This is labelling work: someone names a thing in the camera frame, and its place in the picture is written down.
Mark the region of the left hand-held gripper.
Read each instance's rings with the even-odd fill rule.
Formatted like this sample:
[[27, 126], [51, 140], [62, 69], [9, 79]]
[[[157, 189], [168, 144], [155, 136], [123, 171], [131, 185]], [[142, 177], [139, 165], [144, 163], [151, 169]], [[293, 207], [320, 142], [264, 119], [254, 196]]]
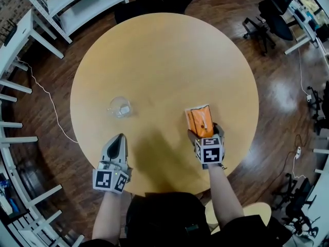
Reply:
[[120, 133], [102, 148], [101, 160], [97, 169], [93, 170], [93, 189], [122, 194], [132, 174], [127, 157], [127, 139]]

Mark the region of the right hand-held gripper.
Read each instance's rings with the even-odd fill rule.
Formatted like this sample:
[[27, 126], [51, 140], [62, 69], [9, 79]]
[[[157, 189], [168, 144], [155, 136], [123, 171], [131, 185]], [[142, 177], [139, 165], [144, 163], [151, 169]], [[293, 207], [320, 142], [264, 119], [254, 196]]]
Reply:
[[213, 123], [213, 132], [212, 137], [201, 138], [188, 129], [188, 138], [194, 146], [195, 156], [201, 163], [203, 170], [209, 169], [211, 165], [225, 169], [223, 166], [225, 132], [217, 123]]

